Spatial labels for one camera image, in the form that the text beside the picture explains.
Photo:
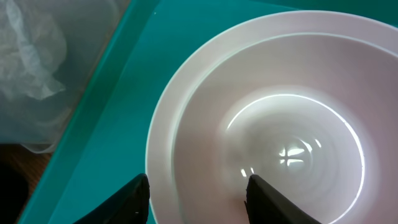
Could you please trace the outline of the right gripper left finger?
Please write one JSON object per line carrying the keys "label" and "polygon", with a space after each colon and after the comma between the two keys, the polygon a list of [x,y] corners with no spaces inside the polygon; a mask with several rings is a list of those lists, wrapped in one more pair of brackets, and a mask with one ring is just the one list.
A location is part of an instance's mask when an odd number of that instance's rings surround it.
{"label": "right gripper left finger", "polygon": [[146,224],[149,199],[149,180],[138,174],[75,224]]}

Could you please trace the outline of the large pink plate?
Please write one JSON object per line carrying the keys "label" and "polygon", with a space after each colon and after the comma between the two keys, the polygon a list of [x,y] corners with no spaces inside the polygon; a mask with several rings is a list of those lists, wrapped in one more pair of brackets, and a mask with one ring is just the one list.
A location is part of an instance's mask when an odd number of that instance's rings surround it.
{"label": "large pink plate", "polygon": [[358,39],[397,54],[397,28],[367,17],[332,11],[290,11],[257,17],[218,34],[175,72],[156,106],[146,149],[146,173],[157,223],[184,223],[173,176],[173,148],[180,118],[194,90],[239,50],[283,35],[315,33]]}

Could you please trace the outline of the white tissue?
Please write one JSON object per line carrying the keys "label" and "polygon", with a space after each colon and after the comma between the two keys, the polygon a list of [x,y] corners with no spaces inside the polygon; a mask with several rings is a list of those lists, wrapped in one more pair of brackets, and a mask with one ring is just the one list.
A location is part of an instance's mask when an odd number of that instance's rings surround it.
{"label": "white tissue", "polygon": [[1,1],[1,93],[43,100],[65,90],[54,78],[67,43],[50,13],[30,1]]}

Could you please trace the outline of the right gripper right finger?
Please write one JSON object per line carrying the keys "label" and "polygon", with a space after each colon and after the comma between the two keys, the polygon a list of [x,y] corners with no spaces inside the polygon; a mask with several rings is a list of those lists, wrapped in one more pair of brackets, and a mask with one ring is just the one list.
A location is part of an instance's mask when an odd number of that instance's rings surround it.
{"label": "right gripper right finger", "polygon": [[320,224],[257,174],[249,178],[244,203],[250,224]]}

